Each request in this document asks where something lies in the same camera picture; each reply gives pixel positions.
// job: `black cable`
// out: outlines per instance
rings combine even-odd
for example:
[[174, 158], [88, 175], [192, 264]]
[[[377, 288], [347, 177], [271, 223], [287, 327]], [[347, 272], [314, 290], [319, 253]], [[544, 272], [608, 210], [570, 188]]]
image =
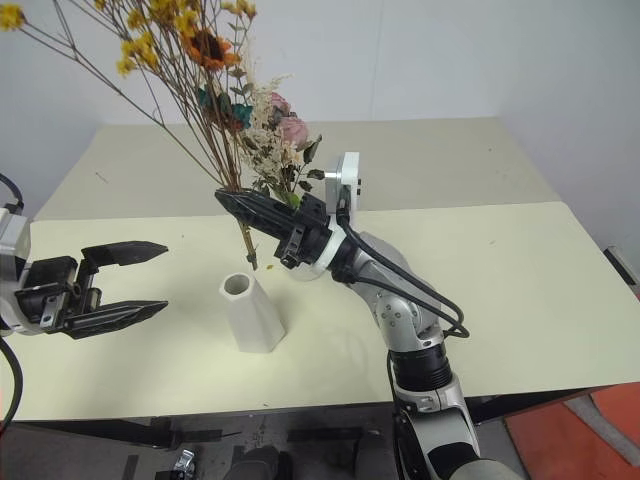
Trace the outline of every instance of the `black cable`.
[[365, 277], [356, 277], [356, 282], [367, 283], [369, 285], [373, 285], [374, 287], [379, 287], [384, 290], [388, 290], [389, 292], [395, 293], [399, 297], [402, 297], [405, 300], [409, 300], [410, 302], [415, 303], [416, 305], [424, 308], [425, 310], [430, 311], [431, 313], [439, 316], [443, 320], [446, 320], [452, 325], [452, 328], [449, 330], [446, 330], [446, 333], [448, 333], [452, 337], [459, 337], [459, 338], [469, 337], [469, 330], [467, 330], [465, 327], [462, 326], [462, 324], [460, 323], [460, 320], [456, 320], [455, 318], [443, 312], [442, 310], [434, 307], [433, 305], [429, 305], [427, 302], [422, 301], [419, 298], [414, 297], [413, 295], [410, 295], [409, 293], [405, 292], [404, 290], [398, 287], [389, 285], [388, 283], [381, 282], [379, 280], [375, 280], [373, 278], [365, 278]]
[[9, 404], [9, 409], [7, 410], [7, 414], [4, 416], [2, 420], [2, 424], [0, 424], [0, 438], [7, 431], [7, 428], [11, 424], [13, 417], [18, 410], [18, 405], [20, 404], [20, 399], [22, 398], [22, 387], [23, 387], [23, 378], [22, 378], [22, 369], [20, 368], [20, 363], [18, 362], [18, 358], [13, 353], [13, 350], [9, 347], [9, 344], [4, 341], [4, 338], [0, 336], [0, 351], [2, 351], [4, 358], [7, 359], [7, 363], [11, 367], [11, 372], [13, 373], [13, 396], [11, 397], [11, 403]]
[[0, 182], [4, 183], [7, 186], [7, 188], [11, 190], [11, 193], [13, 193], [13, 196], [17, 201], [22, 202], [22, 192], [20, 191], [20, 189], [15, 183], [13, 183], [9, 178], [7, 178], [2, 173], [0, 173]]
[[402, 471], [402, 460], [400, 458], [400, 447], [398, 446], [398, 427], [396, 425], [396, 417], [398, 415], [398, 403], [396, 390], [393, 388], [393, 376], [391, 374], [391, 351], [387, 351], [387, 376], [389, 377], [389, 385], [391, 386], [391, 396], [393, 397], [393, 415], [392, 415], [392, 443], [393, 443], [393, 457], [396, 462], [396, 471], [398, 472], [398, 479], [404, 480], [404, 472]]
[[[378, 262], [380, 262], [382, 265], [387, 267], [389, 270], [391, 270], [396, 275], [400, 276], [401, 278], [403, 278], [407, 282], [411, 283], [414, 287], [416, 287], [417, 289], [422, 291], [424, 294], [429, 295], [430, 297], [434, 298], [435, 300], [438, 300], [440, 303], [442, 303], [442, 304], [446, 305], [447, 307], [449, 307], [451, 310], [453, 310], [456, 313], [456, 315], [458, 316], [458, 320], [454, 320], [450, 315], [447, 315], [446, 313], [444, 313], [441, 310], [438, 310], [438, 309], [432, 307], [431, 305], [429, 305], [429, 307], [426, 307], [425, 305], [428, 305], [428, 304], [425, 303], [425, 302], [422, 302], [420, 300], [418, 300], [418, 301], [410, 300], [408, 298], [410, 295], [404, 293], [400, 289], [396, 289], [396, 291], [393, 291], [393, 290], [391, 290], [391, 289], [389, 289], [387, 287], [384, 287], [384, 288], [386, 288], [390, 292], [396, 293], [397, 295], [400, 295], [400, 296], [406, 298], [407, 300], [410, 300], [410, 301], [413, 301], [414, 303], [417, 303], [421, 307], [429, 310], [430, 312], [434, 313], [435, 315], [439, 316], [440, 318], [443, 318], [444, 320], [446, 320], [449, 323], [451, 323], [453, 326], [445, 331], [445, 336], [446, 335], [451, 335], [453, 337], [461, 337], [461, 338], [467, 338], [469, 336], [469, 331], [467, 329], [463, 329], [463, 327], [462, 327], [462, 322], [464, 321], [464, 313], [462, 312], [462, 309], [460, 309], [460, 307], [458, 307], [458, 305], [453, 303], [451, 300], [449, 300], [444, 295], [441, 295], [438, 292], [436, 292], [433, 288], [431, 288], [429, 285], [424, 283], [418, 277], [415, 277], [411, 273], [407, 272], [406, 270], [404, 270], [400, 266], [398, 266], [395, 263], [393, 263], [391, 260], [389, 260], [384, 255], [378, 253], [378, 251], [376, 249], [374, 249], [371, 245], [369, 245], [364, 240], [362, 240], [362, 238], [360, 238], [360, 235], [358, 235], [358, 233], [355, 232], [351, 228], [351, 225], [349, 225], [349, 218], [347, 216], [345, 216], [345, 215], [338, 216], [337, 221], [338, 221], [338, 225], [340, 225], [342, 227], [342, 229], [344, 230], [345, 234], [347, 235], [347, 238], [349, 238], [349, 240], [351, 240], [353, 243], [355, 243], [358, 248], [360, 248], [363, 252], [367, 253], [374, 260], [377, 260]], [[456, 332], [456, 330], [462, 330], [462, 334], [458, 334], [458, 332]]]
[[9, 178], [7, 178], [2, 173], [0, 173], [0, 182], [4, 183], [9, 188], [9, 190], [11, 190], [11, 193], [13, 193], [13, 196], [16, 199], [15, 204], [6, 203], [4, 205], [4, 208], [6, 208], [11, 214], [20, 215], [22, 213], [22, 210], [24, 209], [24, 202], [22, 201], [22, 192], [20, 191], [20, 189], [15, 183], [13, 183]]

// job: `table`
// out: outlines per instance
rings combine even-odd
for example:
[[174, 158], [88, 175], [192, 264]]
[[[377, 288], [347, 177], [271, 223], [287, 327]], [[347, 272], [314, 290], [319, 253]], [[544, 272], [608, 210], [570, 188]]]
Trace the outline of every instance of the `table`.
[[[310, 129], [324, 138], [314, 168], [360, 152], [361, 210], [559, 200], [495, 118], [320, 122]], [[196, 148], [185, 127], [173, 130]], [[312, 193], [324, 199], [316, 185]], [[214, 189], [157, 127], [109, 126], [36, 220], [222, 215]]]
[[[484, 133], [473, 143], [475, 123]], [[451, 143], [441, 153], [455, 154], [446, 157], [450, 160], [446, 165], [435, 159], [428, 162], [429, 169], [439, 166], [440, 173], [423, 176], [428, 188], [413, 188], [415, 195], [398, 201], [401, 204], [395, 207], [404, 210], [363, 212], [359, 225], [403, 251], [414, 271], [465, 310], [471, 339], [447, 343], [465, 394], [518, 394], [639, 380], [637, 301], [566, 205], [545, 201], [557, 197], [515, 144], [490, 119], [446, 128], [427, 122], [410, 128], [420, 127], [449, 132]], [[366, 306], [327, 277], [299, 283], [280, 267], [266, 270], [268, 263], [276, 263], [269, 260], [275, 244], [262, 235], [256, 235], [262, 262], [256, 276], [280, 309], [288, 333], [266, 356], [235, 350], [216, 292], [223, 276], [248, 268], [233, 220], [157, 218], [168, 212], [188, 215], [197, 208], [202, 212], [201, 202], [194, 203], [192, 195], [208, 198], [210, 185], [194, 184], [186, 190], [183, 185], [164, 192], [156, 184], [127, 188], [134, 175], [125, 174], [126, 169], [135, 172], [152, 162], [162, 166], [164, 173], [154, 177], [161, 186], [168, 187], [163, 182], [173, 176], [176, 182], [200, 181], [194, 172], [179, 176], [179, 171], [171, 170], [167, 142], [158, 147], [145, 141], [124, 164], [106, 162], [109, 170], [94, 168], [107, 155], [104, 136], [117, 150], [128, 141], [114, 144], [115, 137], [136, 138], [131, 132], [144, 133], [146, 128], [109, 128], [98, 135], [39, 214], [43, 221], [33, 225], [33, 258], [77, 257], [81, 247], [129, 239], [165, 244], [170, 253], [142, 265], [106, 268], [97, 285], [105, 292], [104, 301], [167, 299], [170, 306], [141, 325], [82, 341], [64, 335], [12, 336], [9, 341], [27, 378], [18, 419], [119, 418], [388, 401], [384, 345]], [[371, 128], [382, 126], [362, 126]], [[455, 134], [464, 148], [454, 145]], [[384, 143], [380, 136], [370, 140], [380, 147]], [[496, 160], [491, 155], [482, 168], [470, 163], [483, 142], [503, 152], [497, 162], [503, 162], [506, 170], [493, 168], [491, 162]], [[470, 151], [461, 160], [465, 148]], [[144, 149], [153, 154], [143, 155]], [[512, 164], [503, 158], [504, 152], [510, 152]], [[363, 172], [375, 171], [385, 156], [373, 155], [374, 166], [366, 167], [363, 154]], [[407, 156], [398, 158], [401, 163]], [[414, 169], [407, 182], [415, 182], [416, 173], [426, 169], [412, 165], [407, 162], [403, 167]], [[443, 176], [452, 179], [446, 188]], [[375, 209], [385, 199], [395, 198], [396, 192], [402, 196], [407, 191], [390, 181], [389, 190], [368, 196], [366, 176], [364, 180], [365, 208]], [[434, 191], [446, 206], [456, 202], [475, 206], [424, 209], [438, 206], [430, 197]], [[156, 218], [70, 220], [104, 218], [109, 212], [144, 216], [158, 206]], [[44, 221], [51, 218], [61, 220]], [[614, 335], [605, 334], [605, 322], [611, 322]]]

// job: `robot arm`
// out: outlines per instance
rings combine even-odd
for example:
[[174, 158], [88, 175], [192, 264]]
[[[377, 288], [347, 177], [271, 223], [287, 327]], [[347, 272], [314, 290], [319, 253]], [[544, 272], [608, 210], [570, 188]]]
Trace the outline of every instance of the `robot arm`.
[[[349, 187], [338, 195], [335, 217], [309, 194], [297, 210], [252, 191], [218, 190], [216, 198], [238, 220], [279, 239], [275, 256], [287, 268], [302, 263], [316, 272], [326, 268], [367, 303], [389, 350], [394, 447], [402, 478], [519, 478], [504, 465], [479, 457], [473, 423], [444, 346], [446, 336], [468, 336], [461, 310], [415, 277], [391, 245], [351, 229]], [[458, 318], [444, 312], [441, 303]], [[441, 328], [442, 318], [451, 328]]]
[[85, 338], [146, 320], [166, 301], [126, 301], [101, 305], [102, 292], [92, 286], [106, 265], [131, 265], [167, 251], [151, 242], [121, 242], [82, 249], [83, 259], [56, 257], [29, 263], [29, 221], [21, 216], [22, 196], [4, 175], [15, 204], [0, 208], [0, 334], [63, 332]]

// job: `flower stem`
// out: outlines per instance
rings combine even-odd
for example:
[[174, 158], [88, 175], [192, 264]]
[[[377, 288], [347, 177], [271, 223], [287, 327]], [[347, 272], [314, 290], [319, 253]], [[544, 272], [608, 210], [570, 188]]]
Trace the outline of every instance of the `flower stem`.
[[244, 245], [247, 247], [247, 261], [251, 264], [254, 270], [257, 270], [258, 257], [256, 255], [256, 249], [253, 246], [253, 240], [251, 239], [251, 230], [247, 224], [242, 223], [240, 220], [238, 220], [238, 226], [240, 227], [240, 232], [242, 232]]

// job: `white vase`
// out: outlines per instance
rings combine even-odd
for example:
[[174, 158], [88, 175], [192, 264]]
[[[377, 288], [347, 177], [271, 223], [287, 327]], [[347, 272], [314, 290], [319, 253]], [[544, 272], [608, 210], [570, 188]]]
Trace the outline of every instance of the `white vase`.
[[284, 337], [284, 328], [271, 300], [258, 281], [233, 273], [220, 285], [227, 300], [227, 319], [241, 352], [268, 353]]

